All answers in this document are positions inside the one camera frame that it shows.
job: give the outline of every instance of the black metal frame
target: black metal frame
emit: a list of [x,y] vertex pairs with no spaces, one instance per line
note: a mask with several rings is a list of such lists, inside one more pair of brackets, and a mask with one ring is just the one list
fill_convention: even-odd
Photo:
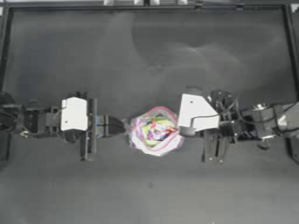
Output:
[[[134,6],[134,1],[115,1],[114,6],[105,6],[105,2],[53,2],[53,3],[3,3],[2,38],[0,38],[0,90],[6,81],[6,62],[9,59],[10,36],[13,17],[17,10],[23,11],[282,11],[285,21],[285,33],[289,45],[290,60],[294,72],[294,88],[299,100],[299,54],[298,39],[295,36],[294,12],[291,5],[286,3],[225,3],[211,4],[190,1],[189,5],[175,4],[175,0],[162,0],[163,5],[150,6],[151,1],[145,0],[145,5]],[[291,147],[298,148],[299,141],[293,141]]]

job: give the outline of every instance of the robotic arm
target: robotic arm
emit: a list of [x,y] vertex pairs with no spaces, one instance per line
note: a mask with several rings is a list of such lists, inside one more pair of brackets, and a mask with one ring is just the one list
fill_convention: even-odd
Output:
[[259,148],[266,150],[269,139],[299,136],[298,116],[299,102],[239,109],[239,98],[231,93],[213,91],[206,98],[199,89],[191,88],[182,95],[181,134],[203,137],[203,161],[223,163],[237,142],[259,141]]
[[114,116],[98,114],[98,99],[77,93],[62,100],[61,107],[19,105],[13,96],[0,92],[0,131],[22,137],[61,137],[69,143],[81,141],[81,160],[90,160],[98,151],[101,137],[126,132],[125,124]]

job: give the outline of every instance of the cable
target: cable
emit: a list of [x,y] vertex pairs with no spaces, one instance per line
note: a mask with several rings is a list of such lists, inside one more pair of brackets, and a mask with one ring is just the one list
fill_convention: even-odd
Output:
[[210,118],[210,117],[215,117],[215,116],[222,116],[223,114],[229,113],[231,111],[231,109],[234,108],[234,106],[237,105],[239,101],[239,97],[235,98],[234,102],[230,104],[230,106],[226,108],[226,110],[223,110],[221,113],[218,113],[217,115],[199,115],[199,116],[195,116],[193,118],[197,119],[197,118]]

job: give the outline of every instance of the black table surface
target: black table surface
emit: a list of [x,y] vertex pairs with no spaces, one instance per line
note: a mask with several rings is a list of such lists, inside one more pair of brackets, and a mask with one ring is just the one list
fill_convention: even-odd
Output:
[[[242,93],[242,105],[291,102],[295,88],[282,14],[18,11],[5,90],[19,102],[61,105],[74,91],[101,114],[129,118],[185,87]],[[13,141],[0,172],[2,223],[298,223],[299,167],[286,143],[239,143],[225,165],[202,164],[202,140],[165,157],[98,141],[97,161],[55,139]]]

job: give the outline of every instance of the dark gray background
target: dark gray background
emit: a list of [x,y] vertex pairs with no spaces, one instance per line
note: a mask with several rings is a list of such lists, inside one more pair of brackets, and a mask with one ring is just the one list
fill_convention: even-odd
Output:
[[[5,89],[19,102],[58,105],[69,92],[98,97],[121,118],[165,105],[178,112],[187,85],[243,93],[243,106],[295,99],[279,11],[122,13],[18,11]],[[82,163],[61,139],[14,138],[0,173],[2,223],[298,223],[299,167],[277,139],[231,147],[202,164],[202,140],[162,158],[99,140]]]

